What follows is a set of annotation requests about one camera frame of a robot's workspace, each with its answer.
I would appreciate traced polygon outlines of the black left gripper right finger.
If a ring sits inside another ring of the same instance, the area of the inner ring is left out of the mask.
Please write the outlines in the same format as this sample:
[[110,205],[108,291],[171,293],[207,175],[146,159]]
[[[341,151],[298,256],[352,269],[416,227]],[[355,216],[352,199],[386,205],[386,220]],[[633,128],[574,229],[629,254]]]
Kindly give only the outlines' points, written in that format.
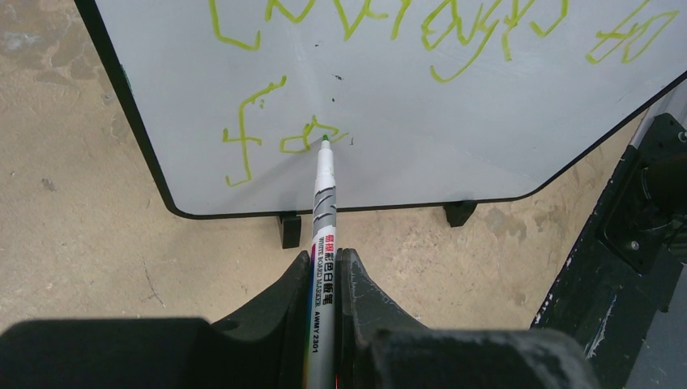
[[597,388],[579,345],[554,330],[431,329],[337,254],[340,388]]

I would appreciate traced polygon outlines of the white green whiteboard marker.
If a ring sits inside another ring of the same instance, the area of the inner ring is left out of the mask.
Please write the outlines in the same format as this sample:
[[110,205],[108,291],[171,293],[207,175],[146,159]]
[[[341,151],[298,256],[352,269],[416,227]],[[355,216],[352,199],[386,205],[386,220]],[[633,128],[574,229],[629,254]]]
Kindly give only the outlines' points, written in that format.
[[336,185],[331,141],[324,135],[314,183],[309,329],[303,388],[335,388]]

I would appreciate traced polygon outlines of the black-framed whiteboard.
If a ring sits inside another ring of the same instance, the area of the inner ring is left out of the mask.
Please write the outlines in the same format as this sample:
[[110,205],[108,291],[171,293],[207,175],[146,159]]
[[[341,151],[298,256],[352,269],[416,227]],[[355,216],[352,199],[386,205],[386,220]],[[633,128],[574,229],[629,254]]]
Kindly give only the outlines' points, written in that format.
[[533,195],[686,76],[683,1],[78,1],[164,205]]

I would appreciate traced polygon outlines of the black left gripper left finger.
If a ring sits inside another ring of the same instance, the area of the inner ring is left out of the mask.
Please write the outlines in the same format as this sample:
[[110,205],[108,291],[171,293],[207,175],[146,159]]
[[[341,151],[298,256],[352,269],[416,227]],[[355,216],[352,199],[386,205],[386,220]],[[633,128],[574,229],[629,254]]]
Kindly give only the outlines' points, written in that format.
[[35,319],[1,335],[4,388],[277,388],[301,378],[301,252],[226,317]]

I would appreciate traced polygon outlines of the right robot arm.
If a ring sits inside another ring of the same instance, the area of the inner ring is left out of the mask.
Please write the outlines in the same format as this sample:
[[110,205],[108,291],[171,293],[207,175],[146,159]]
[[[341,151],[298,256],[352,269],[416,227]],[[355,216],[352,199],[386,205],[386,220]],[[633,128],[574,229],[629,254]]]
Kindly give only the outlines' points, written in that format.
[[658,160],[643,171],[651,234],[660,235],[668,253],[686,265],[686,152]]

